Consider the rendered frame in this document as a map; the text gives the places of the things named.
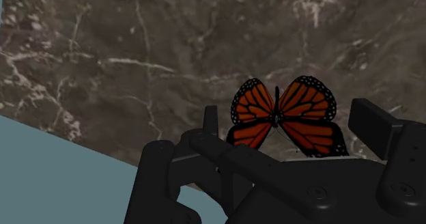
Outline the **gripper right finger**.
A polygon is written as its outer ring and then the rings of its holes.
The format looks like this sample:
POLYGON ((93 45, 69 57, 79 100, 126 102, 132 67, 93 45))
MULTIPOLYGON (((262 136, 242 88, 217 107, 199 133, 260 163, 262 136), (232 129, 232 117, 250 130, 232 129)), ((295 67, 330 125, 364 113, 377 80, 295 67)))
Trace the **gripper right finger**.
POLYGON ((380 206, 395 217, 426 217, 426 124, 398 119, 355 98, 348 128, 386 161, 376 189, 380 206))

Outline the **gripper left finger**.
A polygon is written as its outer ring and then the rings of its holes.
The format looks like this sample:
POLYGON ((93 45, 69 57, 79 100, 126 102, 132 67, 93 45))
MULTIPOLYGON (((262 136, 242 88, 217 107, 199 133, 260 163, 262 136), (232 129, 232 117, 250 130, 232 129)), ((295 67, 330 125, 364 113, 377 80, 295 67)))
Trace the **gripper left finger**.
POLYGON ((227 216, 225 224, 327 224, 337 196, 325 184, 245 145, 219 139, 215 106, 203 127, 178 144, 148 143, 141 153, 124 224, 205 224, 178 203, 180 187, 199 185, 227 216))

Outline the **orange black butterfly figure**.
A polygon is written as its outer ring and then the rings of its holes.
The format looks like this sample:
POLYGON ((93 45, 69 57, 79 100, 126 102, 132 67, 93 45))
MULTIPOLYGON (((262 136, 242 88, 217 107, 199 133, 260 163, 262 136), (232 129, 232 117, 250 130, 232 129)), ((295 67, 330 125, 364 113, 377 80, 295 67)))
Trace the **orange black butterfly figure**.
POLYGON ((299 76, 283 93, 270 94, 257 78, 244 82, 233 97, 233 126, 226 142, 259 149, 273 128, 281 128, 305 155, 347 156, 343 133, 333 122, 337 103, 332 92, 313 76, 299 76))

